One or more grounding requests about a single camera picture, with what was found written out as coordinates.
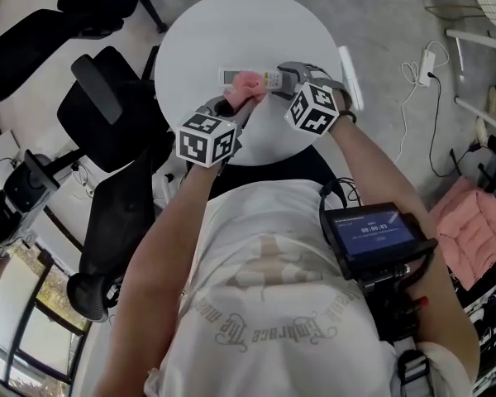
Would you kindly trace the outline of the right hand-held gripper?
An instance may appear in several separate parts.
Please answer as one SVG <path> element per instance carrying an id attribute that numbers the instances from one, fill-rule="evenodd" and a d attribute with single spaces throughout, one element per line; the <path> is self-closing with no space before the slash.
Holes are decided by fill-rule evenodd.
<path id="1" fill-rule="evenodd" d="M 271 94 L 290 101 L 285 120 L 299 132 L 324 135 L 339 117 L 350 110 L 352 98 L 343 83 L 316 65 L 287 61 L 278 66 L 284 81 L 270 86 Z"/>

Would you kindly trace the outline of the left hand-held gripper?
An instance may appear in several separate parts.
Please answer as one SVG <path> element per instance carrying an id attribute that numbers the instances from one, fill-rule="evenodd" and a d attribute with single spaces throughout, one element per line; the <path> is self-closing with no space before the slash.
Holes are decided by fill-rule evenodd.
<path id="1" fill-rule="evenodd" d="M 241 147 L 238 141 L 241 129 L 248 123 L 256 106 L 255 98 L 247 99 L 231 115 L 231 104 L 225 97 L 208 100 L 196 112 L 184 117 L 175 128 L 177 157 L 204 168 L 224 165 Z"/>

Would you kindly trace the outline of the pink cloth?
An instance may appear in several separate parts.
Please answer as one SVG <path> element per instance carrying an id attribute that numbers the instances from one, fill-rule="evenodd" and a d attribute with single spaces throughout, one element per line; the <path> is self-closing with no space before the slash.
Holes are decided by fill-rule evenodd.
<path id="1" fill-rule="evenodd" d="M 247 100 L 260 103 L 267 94 L 265 78 L 256 72 L 241 71 L 236 74 L 232 85 L 224 91 L 224 98 L 233 109 L 239 109 Z"/>

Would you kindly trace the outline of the white remote control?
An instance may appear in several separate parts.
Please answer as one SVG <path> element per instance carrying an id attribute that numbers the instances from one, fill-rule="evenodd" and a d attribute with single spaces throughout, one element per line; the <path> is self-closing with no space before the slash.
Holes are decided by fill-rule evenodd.
<path id="1" fill-rule="evenodd" d="M 218 83 L 223 88 L 233 88 L 235 77 L 242 72 L 258 74 L 262 78 L 262 82 L 268 90 L 279 90 L 283 86 L 283 73 L 276 69 L 234 69 L 220 68 Z"/>

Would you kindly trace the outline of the person's right forearm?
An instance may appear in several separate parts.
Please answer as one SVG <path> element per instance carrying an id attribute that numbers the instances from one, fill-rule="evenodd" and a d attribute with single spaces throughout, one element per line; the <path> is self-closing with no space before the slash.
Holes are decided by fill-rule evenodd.
<path id="1" fill-rule="evenodd" d="M 362 202 L 393 202 L 411 213 L 426 237 L 436 236 L 436 227 L 415 188 L 385 153 L 348 117 L 339 117 L 331 136 L 340 147 Z M 458 300 L 441 254 L 436 254 L 427 273 L 409 288 L 413 298 L 425 296 L 428 305 L 418 312 L 418 342 L 433 342 L 453 353 L 471 382 L 479 372 L 479 337 Z"/>

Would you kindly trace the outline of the person's left forearm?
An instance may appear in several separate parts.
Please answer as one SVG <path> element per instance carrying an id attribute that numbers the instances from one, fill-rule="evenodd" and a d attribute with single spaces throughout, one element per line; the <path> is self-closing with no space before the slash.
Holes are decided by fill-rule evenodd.
<path id="1" fill-rule="evenodd" d="M 106 366 L 94 397 L 142 397 L 175 334 L 218 166 L 195 165 L 136 248 L 126 270 Z"/>

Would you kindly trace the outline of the black office chair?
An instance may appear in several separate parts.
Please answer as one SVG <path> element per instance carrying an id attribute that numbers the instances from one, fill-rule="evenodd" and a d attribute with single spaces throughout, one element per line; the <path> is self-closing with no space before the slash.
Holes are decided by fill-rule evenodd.
<path id="1" fill-rule="evenodd" d="M 39 9 L 0 35 L 0 102 L 9 98 L 66 41 L 101 40 L 123 27 L 138 4 L 168 30 L 150 0 L 58 0 L 55 10 Z"/>
<path id="2" fill-rule="evenodd" d="M 130 259 L 160 212 L 152 177 L 169 159 L 174 133 L 155 100 L 158 51 L 152 47 L 142 75 L 112 46 L 79 57 L 57 112 L 77 150 L 47 165 L 25 154 L 31 177 L 49 192 L 60 186 L 55 174 L 83 156 L 109 175 L 93 191 L 79 271 L 67 284 L 72 308 L 98 323 L 117 305 Z"/>

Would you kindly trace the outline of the white power strip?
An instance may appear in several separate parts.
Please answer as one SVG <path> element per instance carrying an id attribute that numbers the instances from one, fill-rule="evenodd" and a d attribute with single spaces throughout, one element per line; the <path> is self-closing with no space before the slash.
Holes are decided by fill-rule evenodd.
<path id="1" fill-rule="evenodd" d="M 428 49 L 422 51 L 422 57 L 418 69 L 417 83 L 423 87 L 429 87 L 432 81 L 436 54 Z"/>

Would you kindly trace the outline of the black screen device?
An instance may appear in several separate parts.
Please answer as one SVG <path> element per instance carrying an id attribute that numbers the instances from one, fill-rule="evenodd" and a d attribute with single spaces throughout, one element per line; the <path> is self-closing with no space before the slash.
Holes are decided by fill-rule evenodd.
<path id="1" fill-rule="evenodd" d="M 397 292 L 419 281 L 438 245 L 394 203 L 327 209 L 321 201 L 319 218 L 341 273 L 364 294 Z"/>

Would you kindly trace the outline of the person's white printed shirt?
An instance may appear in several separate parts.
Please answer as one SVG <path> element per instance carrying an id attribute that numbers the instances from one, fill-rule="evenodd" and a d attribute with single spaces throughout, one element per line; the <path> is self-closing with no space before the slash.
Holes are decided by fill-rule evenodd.
<path id="1" fill-rule="evenodd" d="M 399 350 L 322 235 L 320 189 L 264 181 L 207 203 L 188 297 L 146 397 L 407 397 Z"/>

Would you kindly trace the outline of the pink quilted cushion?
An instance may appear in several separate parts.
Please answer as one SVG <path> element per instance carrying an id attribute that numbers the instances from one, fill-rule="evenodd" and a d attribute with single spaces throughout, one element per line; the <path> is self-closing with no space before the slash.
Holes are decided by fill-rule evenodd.
<path id="1" fill-rule="evenodd" d="M 445 263 L 470 290 L 496 263 L 496 197 L 461 176 L 430 214 Z"/>

